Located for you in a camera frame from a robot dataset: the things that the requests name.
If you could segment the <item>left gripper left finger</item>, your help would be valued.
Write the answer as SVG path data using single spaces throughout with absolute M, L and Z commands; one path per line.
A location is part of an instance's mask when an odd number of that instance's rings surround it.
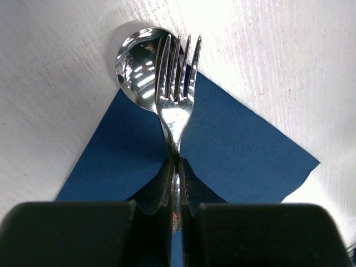
M 125 201 L 16 205 L 1 222 L 1 265 L 170 266 L 173 172 L 166 160 Z

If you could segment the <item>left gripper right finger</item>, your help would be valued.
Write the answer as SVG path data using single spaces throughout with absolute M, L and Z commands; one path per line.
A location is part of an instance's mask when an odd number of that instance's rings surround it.
M 179 163 L 184 266 L 352 266 L 328 212 L 313 204 L 230 204 Z

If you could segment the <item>blue paper napkin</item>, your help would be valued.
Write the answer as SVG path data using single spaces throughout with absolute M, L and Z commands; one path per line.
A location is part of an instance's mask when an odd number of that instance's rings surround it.
M 153 178 L 167 156 L 158 116 L 119 91 L 57 200 L 122 201 Z M 233 203 L 280 203 L 319 165 L 202 74 L 181 156 L 202 182 Z

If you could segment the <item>silver fork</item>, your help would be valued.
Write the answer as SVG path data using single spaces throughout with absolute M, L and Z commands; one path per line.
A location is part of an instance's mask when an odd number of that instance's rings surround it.
M 170 157 L 174 164 L 174 176 L 172 179 L 174 197 L 172 231 L 177 232 L 181 226 L 180 178 L 178 174 L 180 146 L 182 134 L 194 109 L 195 85 L 202 36 L 199 36 L 197 39 L 189 79 L 187 81 L 185 80 L 185 76 L 191 36 L 188 36 L 182 63 L 179 62 L 181 37 L 178 36 L 173 55 L 170 55 L 171 37 L 172 35 L 167 35 L 162 51 L 156 86 L 156 108 L 160 121 L 170 138 Z

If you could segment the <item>wooden handle spoon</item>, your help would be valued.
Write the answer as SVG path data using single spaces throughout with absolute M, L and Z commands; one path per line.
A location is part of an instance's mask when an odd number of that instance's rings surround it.
M 141 108 L 157 114 L 156 71 L 160 67 L 161 50 L 171 35 L 171 50 L 177 36 L 161 27 L 147 27 L 128 36 L 116 58 L 116 74 L 125 95 Z

